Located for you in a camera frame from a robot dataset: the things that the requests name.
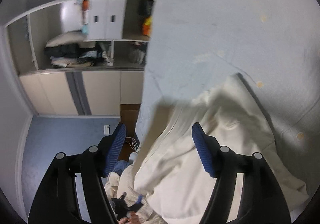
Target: stack of clothes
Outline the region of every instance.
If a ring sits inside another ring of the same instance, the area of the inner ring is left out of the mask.
[[[82,68],[103,62],[102,52],[108,49],[103,43],[84,42],[86,35],[71,31],[47,42],[44,54],[57,67]]]

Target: blue wall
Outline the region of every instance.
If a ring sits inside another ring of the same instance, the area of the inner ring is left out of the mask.
[[[66,155],[79,154],[88,147],[97,145],[104,136],[104,125],[110,125],[111,134],[119,121],[119,118],[34,117],[32,119],[22,162],[22,192],[27,214],[53,157],[58,152],[65,152]],[[90,221],[80,174],[76,177],[76,188],[82,218]]]

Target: beige cabinet door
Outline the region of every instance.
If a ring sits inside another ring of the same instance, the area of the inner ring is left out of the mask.
[[[78,115],[64,72],[26,75],[20,80],[39,114]]]
[[[120,115],[120,71],[82,72],[92,115]]]
[[[140,71],[121,72],[121,104],[141,103],[143,73]]]

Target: mattress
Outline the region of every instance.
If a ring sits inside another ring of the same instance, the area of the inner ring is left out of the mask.
[[[156,0],[136,133],[155,107],[190,101],[238,73],[284,165],[320,183],[320,7],[316,0]]]

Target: person's hand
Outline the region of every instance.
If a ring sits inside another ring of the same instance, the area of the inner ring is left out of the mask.
[[[128,218],[122,218],[121,220],[118,221],[119,224],[126,224],[128,221]]]
[[[128,219],[128,224],[141,224],[138,215],[135,212],[130,212],[130,218]]]

